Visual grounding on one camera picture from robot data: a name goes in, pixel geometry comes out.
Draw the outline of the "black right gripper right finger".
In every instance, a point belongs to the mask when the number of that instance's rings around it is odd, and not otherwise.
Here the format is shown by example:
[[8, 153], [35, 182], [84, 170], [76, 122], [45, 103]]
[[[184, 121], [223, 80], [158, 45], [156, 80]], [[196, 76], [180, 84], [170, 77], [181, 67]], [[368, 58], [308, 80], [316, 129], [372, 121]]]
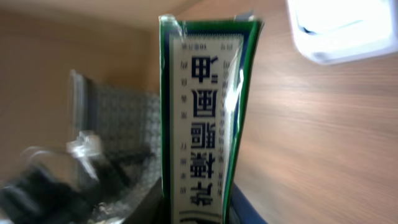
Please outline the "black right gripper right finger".
[[267, 224], [236, 184], [232, 189], [228, 223]]

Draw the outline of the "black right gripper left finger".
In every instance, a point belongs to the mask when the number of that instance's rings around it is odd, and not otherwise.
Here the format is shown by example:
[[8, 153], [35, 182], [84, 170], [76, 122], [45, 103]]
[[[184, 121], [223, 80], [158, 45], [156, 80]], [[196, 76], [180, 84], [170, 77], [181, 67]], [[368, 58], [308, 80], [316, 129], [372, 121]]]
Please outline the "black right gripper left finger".
[[164, 218], [162, 179], [159, 178], [135, 211], [123, 221], [123, 224], [162, 224]]

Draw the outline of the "dark green gum pack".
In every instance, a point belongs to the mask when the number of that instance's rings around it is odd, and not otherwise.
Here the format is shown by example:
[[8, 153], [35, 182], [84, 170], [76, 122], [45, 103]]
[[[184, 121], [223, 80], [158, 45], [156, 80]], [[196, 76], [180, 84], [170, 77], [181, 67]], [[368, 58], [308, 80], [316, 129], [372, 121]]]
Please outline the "dark green gum pack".
[[263, 21], [159, 18], [162, 190], [169, 223], [229, 223]]

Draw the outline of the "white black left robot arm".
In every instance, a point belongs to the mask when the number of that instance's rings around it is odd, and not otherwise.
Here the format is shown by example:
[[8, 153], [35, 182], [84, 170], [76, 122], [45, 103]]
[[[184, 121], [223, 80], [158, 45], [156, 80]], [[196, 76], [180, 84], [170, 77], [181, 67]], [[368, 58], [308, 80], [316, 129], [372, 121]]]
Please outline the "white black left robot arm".
[[[132, 213], [129, 196], [155, 156], [147, 146], [105, 153], [101, 138], [82, 131], [64, 150], [30, 147], [18, 173], [1, 182], [1, 223], [123, 223]], [[62, 180], [38, 158], [58, 155], [75, 178]]]

